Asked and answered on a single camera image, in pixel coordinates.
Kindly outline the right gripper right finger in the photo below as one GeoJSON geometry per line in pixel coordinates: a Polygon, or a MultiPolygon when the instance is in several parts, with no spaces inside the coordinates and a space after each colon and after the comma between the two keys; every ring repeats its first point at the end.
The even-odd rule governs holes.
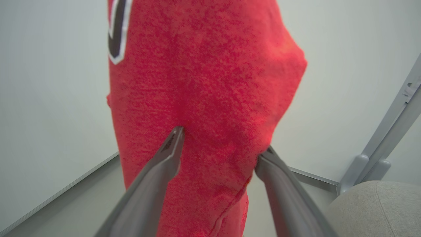
{"type": "Polygon", "coordinates": [[[278,237],[338,237],[272,147],[259,155],[255,173],[265,185],[278,237]]]}

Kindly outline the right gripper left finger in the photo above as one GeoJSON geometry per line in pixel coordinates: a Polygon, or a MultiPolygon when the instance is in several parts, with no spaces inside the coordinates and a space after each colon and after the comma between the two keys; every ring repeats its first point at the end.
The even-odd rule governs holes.
{"type": "Polygon", "coordinates": [[[175,127],[94,237],[156,237],[167,185],[180,169],[184,141],[183,127],[175,127]]]}

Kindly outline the red jersey with white trim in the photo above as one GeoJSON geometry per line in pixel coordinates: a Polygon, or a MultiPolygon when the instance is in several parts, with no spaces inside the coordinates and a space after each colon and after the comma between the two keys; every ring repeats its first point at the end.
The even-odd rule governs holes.
{"type": "Polygon", "coordinates": [[[107,0],[110,106],[125,186],[182,126],[156,237],[242,237],[257,158],[307,61],[276,0],[107,0]]]}

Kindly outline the grey fabric sofa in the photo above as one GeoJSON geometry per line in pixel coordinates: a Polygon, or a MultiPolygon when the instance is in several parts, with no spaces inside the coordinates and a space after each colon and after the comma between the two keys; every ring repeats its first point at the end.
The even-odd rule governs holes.
{"type": "Polygon", "coordinates": [[[332,201],[325,216],[339,237],[421,237],[421,187],[364,182],[332,201]]]}

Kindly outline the grey partition bottom rail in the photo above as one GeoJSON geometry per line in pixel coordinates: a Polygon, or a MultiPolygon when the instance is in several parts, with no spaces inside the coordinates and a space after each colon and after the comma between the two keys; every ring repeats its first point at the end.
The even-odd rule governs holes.
{"type": "Polygon", "coordinates": [[[54,201],[55,199],[57,199],[59,196],[63,195],[65,192],[67,192],[69,189],[71,189],[72,187],[74,187],[75,185],[77,185],[78,183],[80,183],[85,178],[89,177],[89,175],[93,174],[95,171],[97,171],[98,169],[102,168],[104,165],[106,165],[108,162],[112,161],[118,155],[119,155],[119,152],[114,153],[109,158],[105,159],[100,164],[96,165],[94,168],[92,168],[91,170],[89,170],[88,172],[86,172],[85,174],[83,174],[81,177],[79,177],[78,179],[76,179],[75,181],[73,181],[71,184],[67,185],[62,190],[60,190],[59,192],[57,192],[56,194],[54,194],[53,196],[51,196],[50,198],[48,198],[46,201],[44,201],[43,203],[41,203],[40,205],[38,205],[36,208],[34,208],[33,210],[31,210],[30,212],[28,212],[27,214],[25,214],[23,217],[21,217],[20,219],[16,220],[13,224],[9,225],[7,228],[4,228],[0,232],[0,237],[4,237],[6,234],[8,234],[9,232],[11,232],[14,228],[16,228],[18,225],[20,225],[21,223],[23,223],[29,217],[32,217],[36,212],[40,211],[45,206],[47,206],[48,204],[50,204],[52,201],[54,201]]]}
{"type": "Polygon", "coordinates": [[[305,184],[317,187],[319,189],[334,193],[335,195],[338,195],[337,187],[338,182],[317,176],[315,174],[308,173],[306,171],[301,171],[296,168],[289,167],[289,170],[292,171],[297,179],[300,182],[303,182],[305,184]]]}

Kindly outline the grey metal partition post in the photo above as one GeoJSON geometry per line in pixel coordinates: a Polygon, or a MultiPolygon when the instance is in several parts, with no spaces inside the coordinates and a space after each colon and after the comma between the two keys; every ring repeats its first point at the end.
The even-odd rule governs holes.
{"type": "Polygon", "coordinates": [[[337,185],[337,195],[367,181],[382,180],[388,156],[421,115],[421,53],[362,153],[355,156],[337,185]]]}

